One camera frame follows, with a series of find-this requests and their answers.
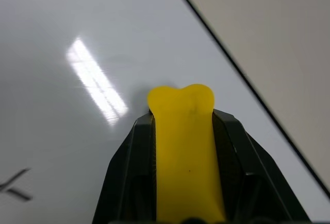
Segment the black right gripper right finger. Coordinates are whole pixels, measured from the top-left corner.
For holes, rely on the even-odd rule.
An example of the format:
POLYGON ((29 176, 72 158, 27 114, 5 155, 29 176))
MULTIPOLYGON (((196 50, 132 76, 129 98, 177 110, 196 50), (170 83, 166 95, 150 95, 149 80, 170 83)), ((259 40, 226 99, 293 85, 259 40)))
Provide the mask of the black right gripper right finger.
POLYGON ((214 110, 212 125, 229 222, 310 220, 273 158, 233 115, 214 110))

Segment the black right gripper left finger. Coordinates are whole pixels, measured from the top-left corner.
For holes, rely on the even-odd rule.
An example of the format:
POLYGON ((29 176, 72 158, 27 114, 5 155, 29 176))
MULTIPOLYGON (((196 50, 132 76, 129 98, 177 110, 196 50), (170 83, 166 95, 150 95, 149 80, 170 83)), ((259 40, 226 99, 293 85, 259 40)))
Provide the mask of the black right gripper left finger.
POLYGON ((156 222, 156 136, 152 113, 139 117, 109 162, 92 224, 156 222))

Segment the white whiteboard with black edge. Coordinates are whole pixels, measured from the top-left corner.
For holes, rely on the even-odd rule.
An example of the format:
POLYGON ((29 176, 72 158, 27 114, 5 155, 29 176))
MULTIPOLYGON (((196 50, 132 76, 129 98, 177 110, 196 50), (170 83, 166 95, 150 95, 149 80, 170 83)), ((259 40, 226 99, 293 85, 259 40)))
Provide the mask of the white whiteboard with black edge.
POLYGON ((313 221, 330 199, 183 0, 0 0, 0 224, 91 224, 150 89, 210 87, 313 221))

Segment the yellow bone-shaped eraser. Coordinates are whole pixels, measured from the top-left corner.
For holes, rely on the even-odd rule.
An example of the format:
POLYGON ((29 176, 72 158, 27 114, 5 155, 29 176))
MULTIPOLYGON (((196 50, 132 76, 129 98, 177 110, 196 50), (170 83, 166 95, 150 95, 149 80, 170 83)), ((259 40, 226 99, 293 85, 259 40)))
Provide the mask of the yellow bone-shaped eraser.
POLYGON ((149 92, 147 102, 155 119, 157 220, 224 221, 212 90, 202 84, 160 86, 149 92))

